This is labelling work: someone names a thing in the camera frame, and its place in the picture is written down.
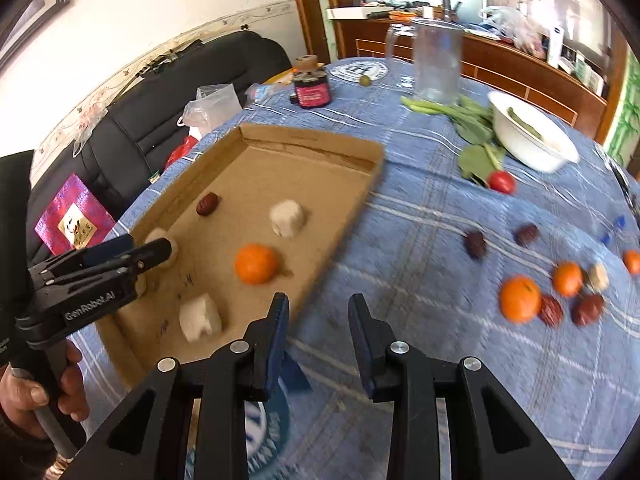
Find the pitcher handle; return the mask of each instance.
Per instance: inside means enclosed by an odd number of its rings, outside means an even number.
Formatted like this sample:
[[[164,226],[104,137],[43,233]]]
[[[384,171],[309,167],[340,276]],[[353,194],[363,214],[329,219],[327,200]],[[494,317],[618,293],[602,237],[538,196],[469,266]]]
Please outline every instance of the pitcher handle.
[[[394,59],[394,47],[400,36],[415,37],[415,27],[413,25],[400,25],[399,23],[395,23],[389,25],[388,31],[386,32],[386,68],[388,69],[388,77],[392,82],[390,86],[398,85],[398,64]]]

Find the screw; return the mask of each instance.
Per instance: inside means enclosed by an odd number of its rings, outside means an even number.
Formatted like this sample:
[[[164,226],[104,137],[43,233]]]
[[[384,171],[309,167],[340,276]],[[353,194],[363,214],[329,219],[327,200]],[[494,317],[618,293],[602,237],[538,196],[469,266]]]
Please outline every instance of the screw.
[[[238,341],[233,341],[229,348],[234,354],[243,354],[249,349],[249,343],[239,339]]]
[[[477,357],[467,357],[463,364],[467,370],[471,370],[472,372],[477,372],[482,368],[482,363]]]
[[[393,341],[391,343],[391,351],[394,354],[406,354],[409,351],[409,345],[404,341]]]
[[[158,363],[158,370],[161,372],[170,372],[175,368],[175,359],[172,357],[165,357],[164,359],[160,359]]]

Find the plaid tablecloth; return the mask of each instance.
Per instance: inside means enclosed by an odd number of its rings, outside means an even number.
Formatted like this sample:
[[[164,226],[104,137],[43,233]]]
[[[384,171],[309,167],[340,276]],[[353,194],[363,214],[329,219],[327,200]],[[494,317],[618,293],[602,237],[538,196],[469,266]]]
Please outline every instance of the plaid tablecloth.
[[[411,75],[412,66],[402,70]],[[575,143],[580,164],[541,174],[507,158],[518,189],[505,196],[461,179],[456,161],[465,141],[447,118],[403,107],[402,91],[386,78],[368,88],[332,76],[330,82],[334,99],[324,108],[302,110],[281,92],[213,131],[139,197],[111,235],[129,231],[172,179],[235,124],[318,128],[382,142],[383,177],[290,329],[290,353],[313,392],[288,397],[288,442],[276,475],[386,475],[392,409],[364,395],[347,322],[347,300],[361,292],[374,317],[425,354],[452,362],[481,358],[574,476],[597,478],[640,412],[639,282],[621,260],[624,249],[637,248],[640,232],[593,143],[554,118]],[[480,104],[487,104],[490,90],[463,79],[463,92]],[[605,247],[599,240],[620,215],[626,228]],[[525,222],[541,232],[529,248],[513,241]],[[462,244],[473,229],[482,229],[488,241],[482,262],[471,260]],[[526,274],[543,293],[551,292],[550,273],[562,260],[585,269],[595,262],[606,266],[610,287],[599,322],[577,328],[566,316],[558,330],[539,320],[507,322],[497,304],[500,284]],[[568,313],[569,302],[561,303]],[[125,391],[95,329],[87,327],[74,340],[86,355],[92,431]]]

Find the glass pitcher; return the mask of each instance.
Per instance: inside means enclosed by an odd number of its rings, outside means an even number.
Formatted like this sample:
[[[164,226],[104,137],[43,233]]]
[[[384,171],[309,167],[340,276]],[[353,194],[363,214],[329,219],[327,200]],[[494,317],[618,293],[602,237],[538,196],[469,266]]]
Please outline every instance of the glass pitcher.
[[[414,96],[450,105],[460,91],[463,27],[455,23],[412,18],[413,25],[391,25],[386,33],[386,65],[398,79],[394,47],[399,36],[414,38]]]

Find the pink label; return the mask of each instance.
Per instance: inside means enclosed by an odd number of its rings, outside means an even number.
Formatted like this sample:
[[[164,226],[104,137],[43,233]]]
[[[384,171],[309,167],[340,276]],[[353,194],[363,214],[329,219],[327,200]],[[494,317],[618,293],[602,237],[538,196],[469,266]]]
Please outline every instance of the pink label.
[[[301,106],[322,106],[330,101],[329,85],[320,83],[316,86],[296,87],[296,95]]]

